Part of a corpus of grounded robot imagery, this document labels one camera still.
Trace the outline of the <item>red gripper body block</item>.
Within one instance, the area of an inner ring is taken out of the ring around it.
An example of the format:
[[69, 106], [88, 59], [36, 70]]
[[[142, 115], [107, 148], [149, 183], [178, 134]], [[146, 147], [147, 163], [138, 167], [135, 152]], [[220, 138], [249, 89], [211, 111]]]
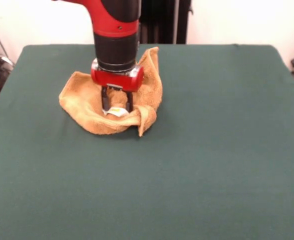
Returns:
[[125, 73], [112, 73], [97, 67], [91, 68], [92, 80], [102, 87], [113, 87], [125, 92], [137, 92], [144, 78], [144, 68], [135, 66]]

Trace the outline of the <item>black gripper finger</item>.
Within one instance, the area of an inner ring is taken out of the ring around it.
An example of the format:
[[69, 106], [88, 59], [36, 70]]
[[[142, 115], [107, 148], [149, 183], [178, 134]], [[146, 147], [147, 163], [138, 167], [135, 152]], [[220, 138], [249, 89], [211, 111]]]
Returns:
[[134, 107], [133, 107], [133, 93], [130, 91], [126, 92], [126, 97], [127, 97], [127, 102], [126, 102], [126, 110], [128, 112], [132, 112]]
[[101, 103], [102, 103], [102, 111], [106, 115], [110, 109], [110, 102], [108, 97], [108, 87], [101, 87]]

